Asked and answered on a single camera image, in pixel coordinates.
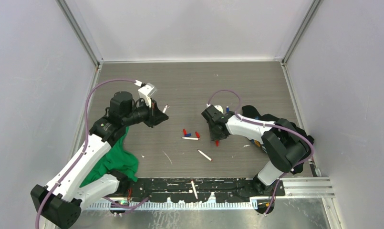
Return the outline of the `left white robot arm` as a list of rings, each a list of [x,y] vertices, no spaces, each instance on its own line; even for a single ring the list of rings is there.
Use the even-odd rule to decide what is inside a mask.
[[[129,183],[136,181],[138,161],[123,149],[123,141],[132,125],[154,127],[168,119],[153,99],[153,91],[138,90],[135,100],[130,92],[116,92],[104,115],[96,120],[84,143],[64,168],[46,185],[31,190],[37,215],[54,225],[70,228],[81,212],[110,194],[123,197]]]

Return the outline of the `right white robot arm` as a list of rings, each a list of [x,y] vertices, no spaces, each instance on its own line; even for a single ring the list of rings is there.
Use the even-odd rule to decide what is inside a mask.
[[[239,135],[257,142],[268,155],[268,163],[253,181],[256,193],[266,196],[282,175],[302,171],[303,163],[314,153],[314,139],[287,119],[270,114],[260,115],[251,105],[244,106],[242,111],[253,114],[223,113],[213,105],[207,106],[201,114],[208,124],[211,141]]]

